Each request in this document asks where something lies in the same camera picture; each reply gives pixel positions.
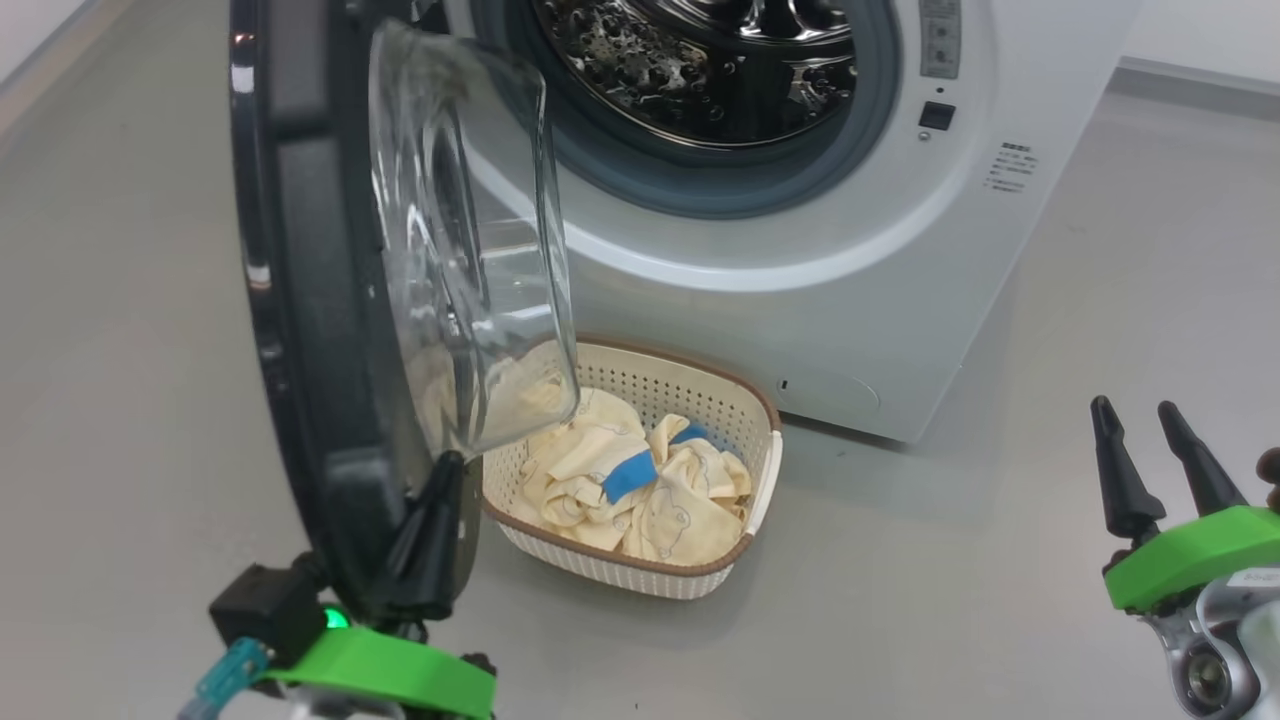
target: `cloth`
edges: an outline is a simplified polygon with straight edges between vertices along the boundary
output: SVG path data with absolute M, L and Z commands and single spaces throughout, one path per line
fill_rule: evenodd
M 703 565 L 723 557 L 742 536 L 751 475 L 731 452 L 704 438 L 672 445 L 691 423 L 667 415 L 649 433 L 658 479 L 636 501 L 622 551 L 672 565 Z
M 742 536 L 751 475 L 705 438 L 705 428 L 680 415 L 645 436 L 626 401 L 584 389 L 570 423 L 526 441 L 529 507 L 517 515 L 643 560 L 718 560 Z
M 538 511 L 538 524 L 614 550 L 630 527 L 636 496 L 609 502 L 602 486 L 620 464 L 649 450 L 635 409 L 604 391 L 584 388 L 572 420 L 526 443 L 524 495 Z

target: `washing machine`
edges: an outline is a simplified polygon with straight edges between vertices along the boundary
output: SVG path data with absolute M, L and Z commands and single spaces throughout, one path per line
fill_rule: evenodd
M 451 33 L 547 79 L 580 332 L 696 356 L 783 411 L 908 442 L 1140 8 L 443 3 Z M 506 150 L 488 152 L 500 167 Z

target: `white wall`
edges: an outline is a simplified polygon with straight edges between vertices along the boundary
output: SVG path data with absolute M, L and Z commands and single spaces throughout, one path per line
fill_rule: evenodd
M 1280 87 L 1277 37 L 1280 0 L 1147 0 L 1125 55 Z
M 5 0 L 0 9 L 0 82 L 76 10 L 92 0 Z

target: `white plastic basket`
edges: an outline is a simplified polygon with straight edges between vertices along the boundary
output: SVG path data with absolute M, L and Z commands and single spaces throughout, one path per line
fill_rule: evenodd
M 762 392 L 728 374 L 600 340 L 580 340 L 577 377 L 582 387 L 604 389 L 630 402 L 646 428 L 677 413 L 707 428 L 713 445 L 737 454 L 755 488 L 742 538 L 714 562 L 682 566 L 602 551 L 525 523 L 512 514 L 521 493 L 520 466 L 529 457 L 525 442 L 485 454 L 485 511 L 516 547 L 584 578 L 672 600 L 695 600 L 718 588 L 751 544 L 773 497 L 782 461 L 777 409 Z

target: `washing machine door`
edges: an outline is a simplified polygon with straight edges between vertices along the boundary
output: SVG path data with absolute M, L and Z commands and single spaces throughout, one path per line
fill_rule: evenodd
M 417 32 L 403 0 L 232 6 L 246 279 L 298 512 L 357 618 L 447 615 L 470 573 L 480 488 L 472 478 L 442 500 L 434 461 L 449 452 L 457 465 L 577 404 L 541 79 Z M 503 168 L 502 201 L 467 163 L 494 135 L 524 147 Z M 460 527 L 424 530 L 431 502 L 461 505 Z M 431 541 L 408 555 L 449 556 L 392 587 L 407 527 Z

